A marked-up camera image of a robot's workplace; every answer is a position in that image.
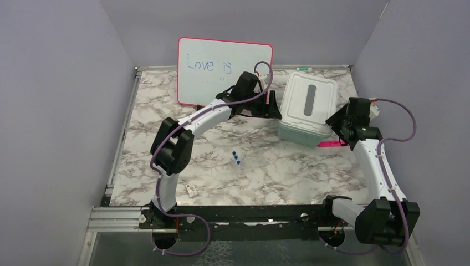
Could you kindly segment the white plastic container lid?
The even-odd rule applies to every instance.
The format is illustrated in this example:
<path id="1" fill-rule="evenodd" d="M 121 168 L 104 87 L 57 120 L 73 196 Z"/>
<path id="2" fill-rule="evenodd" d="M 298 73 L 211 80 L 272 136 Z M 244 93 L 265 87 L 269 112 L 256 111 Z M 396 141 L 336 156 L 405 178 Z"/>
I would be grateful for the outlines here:
<path id="1" fill-rule="evenodd" d="M 282 97 L 282 127 L 329 136 L 326 120 L 336 112 L 338 84 L 301 72 L 291 73 Z"/>

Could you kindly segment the clear plastic test tube rack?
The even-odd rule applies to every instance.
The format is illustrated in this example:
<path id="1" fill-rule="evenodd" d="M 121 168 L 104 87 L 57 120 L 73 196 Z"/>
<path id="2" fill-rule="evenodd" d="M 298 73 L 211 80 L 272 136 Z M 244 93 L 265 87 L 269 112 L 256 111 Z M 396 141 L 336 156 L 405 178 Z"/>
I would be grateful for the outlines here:
<path id="1" fill-rule="evenodd" d="M 255 159 L 252 153 L 247 151 L 235 151 L 238 156 L 237 160 L 241 161 L 241 164 L 236 164 L 237 160 L 232 156 L 229 163 L 230 171 L 237 177 L 242 177 L 254 171 Z"/>

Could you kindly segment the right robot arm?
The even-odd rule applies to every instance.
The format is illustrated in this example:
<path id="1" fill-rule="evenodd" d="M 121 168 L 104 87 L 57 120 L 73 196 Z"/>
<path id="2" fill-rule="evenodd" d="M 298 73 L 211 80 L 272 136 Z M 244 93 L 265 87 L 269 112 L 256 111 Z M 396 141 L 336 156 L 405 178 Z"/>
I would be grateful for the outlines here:
<path id="1" fill-rule="evenodd" d="M 416 134 L 416 119 L 409 108 L 398 103 L 412 120 L 412 133 L 404 139 L 383 137 L 378 127 L 370 126 L 370 111 L 377 101 L 377 98 L 351 97 L 326 120 L 359 161 L 371 201 L 363 207 L 348 197 L 327 196 L 320 219 L 329 226 L 340 220 L 346 222 L 354 228 L 362 244 L 377 245 L 386 251 L 398 247 L 399 252 L 404 252 L 420 216 L 420 208 L 401 191 L 388 163 L 385 143 L 410 141 Z"/>

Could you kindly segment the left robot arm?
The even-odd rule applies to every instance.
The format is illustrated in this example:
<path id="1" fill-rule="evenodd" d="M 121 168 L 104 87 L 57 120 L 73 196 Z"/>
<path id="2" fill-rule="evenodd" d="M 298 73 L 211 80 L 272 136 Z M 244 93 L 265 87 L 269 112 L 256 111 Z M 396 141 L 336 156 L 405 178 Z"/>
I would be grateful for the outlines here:
<path id="1" fill-rule="evenodd" d="M 216 125 L 249 112 L 251 117 L 281 119 L 271 91 L 273 73 L 243 72 L 235 85 L 216 95 L 196 113 L 174 120 L 166 118 L 151 146 L 150 167 L 157 172 L 157 185 L 152 204 L 157 208 L 153 220 L 160 227 L 172 225 L 179 174 L 190 162 L 195 139 Z"/>

